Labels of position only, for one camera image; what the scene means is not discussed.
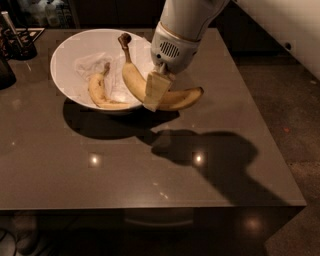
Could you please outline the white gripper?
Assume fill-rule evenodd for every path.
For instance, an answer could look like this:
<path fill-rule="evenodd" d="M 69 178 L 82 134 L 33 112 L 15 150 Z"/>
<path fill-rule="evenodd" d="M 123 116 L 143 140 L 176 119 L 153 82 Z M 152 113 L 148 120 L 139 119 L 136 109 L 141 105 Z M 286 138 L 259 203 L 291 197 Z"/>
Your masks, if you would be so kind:
<path fill-rule="evenodd" d="M 178 74 L 190 65 L 199 45 L 199 41 L 175 35 L 159 22 L 151 43 L 151 58 L 156 66 L 165 64 L 169 72 Z M 172 80 L 168 76 L 151 71 L 147 76 L 143 105 L 156 111 L 171 85 Z"/>

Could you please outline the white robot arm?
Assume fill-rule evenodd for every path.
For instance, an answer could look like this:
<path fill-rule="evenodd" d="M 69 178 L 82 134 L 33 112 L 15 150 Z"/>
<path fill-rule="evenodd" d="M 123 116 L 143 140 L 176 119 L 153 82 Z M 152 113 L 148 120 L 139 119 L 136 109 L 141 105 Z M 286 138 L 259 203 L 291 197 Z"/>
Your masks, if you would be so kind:
<path fill-rule="evenodd" d="M 209 24 L 230 0 L 166 0 L 151 43 L 154 70 L 148 74 L 144 106 L 160 108 L 172 84 L 170 75 L 192 62 Z"/>

